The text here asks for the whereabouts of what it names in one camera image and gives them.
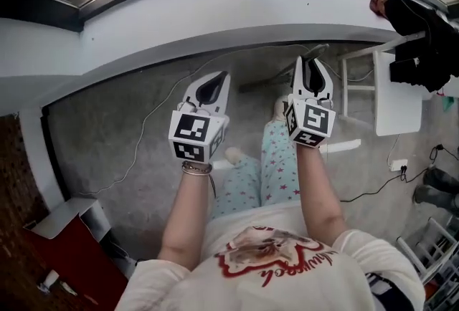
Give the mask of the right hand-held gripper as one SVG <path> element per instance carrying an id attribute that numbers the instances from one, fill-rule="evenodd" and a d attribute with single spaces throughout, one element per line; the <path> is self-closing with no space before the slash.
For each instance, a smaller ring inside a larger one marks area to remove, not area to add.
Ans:
<path id="1" fill-rule="evenodd" d="M 311 88 L 314 97 L 333 97 L 333 81 L 320 61 L 311 61 Z M 290 139 L 309 148 L 317 148 L 331 137 L 336 113 L 318 104 L 316 100 L 300 100 L 293 95 L 305 95 L 303 58 L 298 56 L 293 76 L 293 94 L 288 96 L 285 121 Z"/>

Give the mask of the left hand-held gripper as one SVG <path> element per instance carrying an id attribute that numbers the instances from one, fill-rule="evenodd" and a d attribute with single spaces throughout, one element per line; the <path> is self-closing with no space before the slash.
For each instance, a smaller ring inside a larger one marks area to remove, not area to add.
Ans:
<path id="1" fill-rule="evenodd" d="M 224 141 L 230 119 L 226 115 L 231 76 L 213 72 L 192 82 L 184 102 L 172 112 L 169 144 L 175 158 L 209 163 Z"/>

